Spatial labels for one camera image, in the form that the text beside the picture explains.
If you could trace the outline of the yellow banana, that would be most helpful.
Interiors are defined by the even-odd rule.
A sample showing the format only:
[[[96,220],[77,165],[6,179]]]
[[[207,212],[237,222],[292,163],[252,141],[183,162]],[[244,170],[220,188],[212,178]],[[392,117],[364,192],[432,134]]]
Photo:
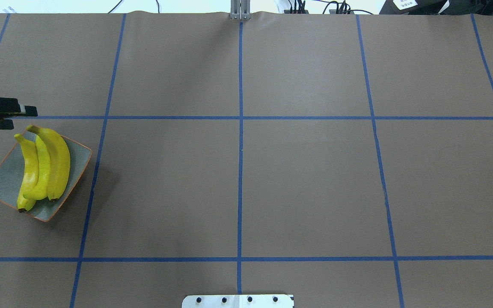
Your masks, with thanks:
[[[20,213],[28,212],[36,203],[34,199],[27,199],[24,193],[35,188],[39,181],[39,157],[34,142],[26,139],[22,134],[15,134],[14,138],[20,146],[24,159],[24,172],[19,189],[19,195],[16,200],[16,207]]]
[[[45,193],[47,199],[56,201],[63,196],[70,177],[70,150],[62,135],[53,129],[29,125],[26,130],[39,137],[47,148],[50,170]]]
[[[35,139],[35,145],[39,158],[39,179],[35,187],[26,190],[22,196],[26,199],[43,200],[48,197],[48,183],[51,172],[50,154],[46,144],[38,135]]]

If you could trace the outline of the grey square plate orange rim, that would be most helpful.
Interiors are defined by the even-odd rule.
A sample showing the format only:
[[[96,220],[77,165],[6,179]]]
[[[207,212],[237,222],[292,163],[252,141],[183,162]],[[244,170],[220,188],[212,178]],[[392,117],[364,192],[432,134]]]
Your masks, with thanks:
[[[92,150],[81,143],[63,136],[71,156],[70,177],[63,196],[57,201],[49,201],[45,198],[36,201],[33,209],[27,215],[41,221],[49,222],[60,208],[66,203],[71,193],[74,191],[80,178],[83,176],[90,158]],[[18,143],[15,143],[0,163],[0,203],[12,209],[17,209],[16,201],[19,194],[20,185],[24,172],[24,159]]]

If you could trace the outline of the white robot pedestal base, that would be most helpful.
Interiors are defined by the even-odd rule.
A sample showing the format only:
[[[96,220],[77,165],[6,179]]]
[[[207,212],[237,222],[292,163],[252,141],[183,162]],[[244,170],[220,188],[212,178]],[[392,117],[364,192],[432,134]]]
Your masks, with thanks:
[[[182,308],[294,308],[293,295],[228,294],[186,296]]]

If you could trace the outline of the aluminium frame post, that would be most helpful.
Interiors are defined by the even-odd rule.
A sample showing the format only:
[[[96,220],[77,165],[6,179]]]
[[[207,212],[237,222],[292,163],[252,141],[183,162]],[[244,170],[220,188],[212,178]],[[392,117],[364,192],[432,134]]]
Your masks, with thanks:
[[[250,0],[231,0],[229,14],[230,19],[240,21],[251,19],[252,13],[250,7]]]

